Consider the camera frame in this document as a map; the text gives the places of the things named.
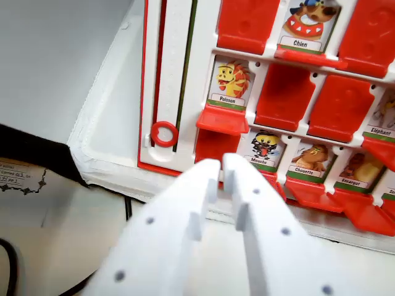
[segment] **paper label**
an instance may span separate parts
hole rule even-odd
[[[22,191],[25,195],[38,193],[46,185],[45,174],[46,169],[44,168],[0,158],[0,192],[17,190]]]

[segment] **cartoon owl card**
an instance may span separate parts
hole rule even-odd
[[[313,183],[323,183],[335,155],[331,147],[312,142],[300,142],[288,168],[287,176]]]

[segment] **cartoon elephant card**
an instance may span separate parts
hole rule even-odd
[[[339,175],[335,187],[369,193],[384,170],[384,165],[368,152],[354,152]]]
[[[323,183],[335,155],[330,146],[300,142],[288,168],[287,176],[313,183]]]
[[[387,89],[364,131],[364,137],[395,142],[395,90]]]
[[[324,52],[339,13],[335,0],[291,0],[279,46],[314,54]]]
[[[264,129],[251,129],[242,154],[260,171],[276,172],[285,149],[279,134]]]
[[[246,109],[255,74],[248,61],[217,55],[215,57],[207,103],[233,110]]]

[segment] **black fabric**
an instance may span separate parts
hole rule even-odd
[[[39,165],[87,187],[66,144],[0,125],[0,157]]]

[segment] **cartoon snail card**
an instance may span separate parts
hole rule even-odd
[[[278,44],[309,53],[323,52],[340,13],[335,0],[291,0]]]
[[[371,192],[384,170],[383,164],[368,152],[354,152],[335,187],[362,193]]]
[[[258,170],[276,172],[284,148],[285,144],[279,134],[264,129],[252,129],[242,153]]]
[[[301,142],[288,169],[287,176],[313,183],[323,183],[334,160],[331,147]]]
[[[248,61],[217,55],[207,103],[233,110],[245,110],[254,77],[248,69]]]

